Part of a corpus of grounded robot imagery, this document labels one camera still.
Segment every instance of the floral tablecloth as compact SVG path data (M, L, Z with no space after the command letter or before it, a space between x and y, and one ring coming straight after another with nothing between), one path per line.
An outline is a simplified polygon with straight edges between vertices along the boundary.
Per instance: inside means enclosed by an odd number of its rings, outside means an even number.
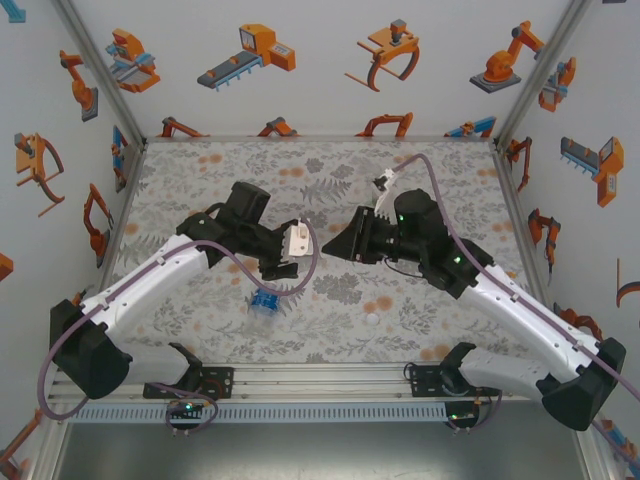
M324 244L348 224L357 205L371 205L374 177L422 152L434 163L459 233L492 254L526 288L491 148L462 142L151 143L114 280L155 252L188 215L224 201L238 180L272 195L263 225L274 228L303 216ZM432 194L421 162L407 167L396 187ZM244 260L256 270L254 260ZM414 268L402 262L398 267ZM268 340L247 336L243 328L254 290L235 265L223 260L150 311L128 341L178 341L205 363L428 361L441 359L460 341L499 353L526 352L483 314L384 264L322 256L310 285L282 301ZM368 313L379 322L367 322Z

